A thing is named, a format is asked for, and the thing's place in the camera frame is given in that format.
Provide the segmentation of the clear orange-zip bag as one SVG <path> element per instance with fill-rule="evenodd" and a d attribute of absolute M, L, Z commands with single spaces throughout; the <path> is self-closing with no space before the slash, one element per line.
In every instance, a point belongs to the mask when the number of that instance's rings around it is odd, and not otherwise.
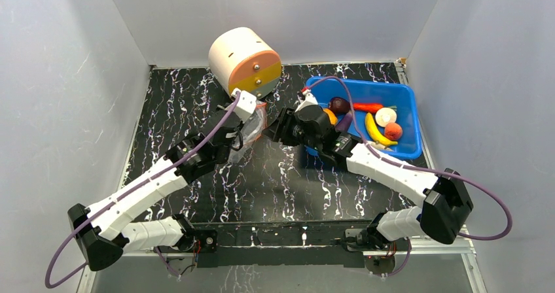
<path fill-rule="evenodd" d="M 254 142 L 262 136 L 262 131 L 266 128 L 267 112 L 266 102 L 257 101 L 254 113 L 249 117 L 241 129 L 243 145 L 238 151 L 231 150 L 228 162 L 239 163 L 245 153 L 253 146 Z"/>

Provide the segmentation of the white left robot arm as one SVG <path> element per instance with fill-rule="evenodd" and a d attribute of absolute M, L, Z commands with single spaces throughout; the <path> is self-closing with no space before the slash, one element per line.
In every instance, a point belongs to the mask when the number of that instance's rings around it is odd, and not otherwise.
<path fill-rule="evenodd" d="M 189 186 L 215 170 L 242 144 L 240 131 L 254 110 L 235 109 L 232 114 L 216 112 L 207 126 L 216 128 L 188 134 L 171 147 L 144 174 L 123 189 L 90 206 L 80 203 L 67 212 L 79 232 L 75 240 L 92 271 L 113 265 L 123 254 L 155 247 L 190 251 L 206 232 L 198 232 L 184 215 L 148 222 L 135 219 L 151 205 Z"/>

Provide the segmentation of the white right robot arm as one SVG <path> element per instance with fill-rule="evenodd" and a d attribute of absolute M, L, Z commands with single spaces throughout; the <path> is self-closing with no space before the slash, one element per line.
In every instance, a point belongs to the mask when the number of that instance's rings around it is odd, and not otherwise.
<path fill-rule="evenodd" d="M 368 177 L 414 204 L 380 213 L 359 236 L 359 246 L 371 244 L 384 250 L 398 239 L 413 236 L 450 245 L 473 210 L 468 191 L 454 171 L 440 176 L 417 171 L 413 165 L 372 151 L 360 137 L 336 129 L 318 105 L 299 111 L 284 108 L 262 134 L 285 146 L 312 148 L 325 164 Z"/>

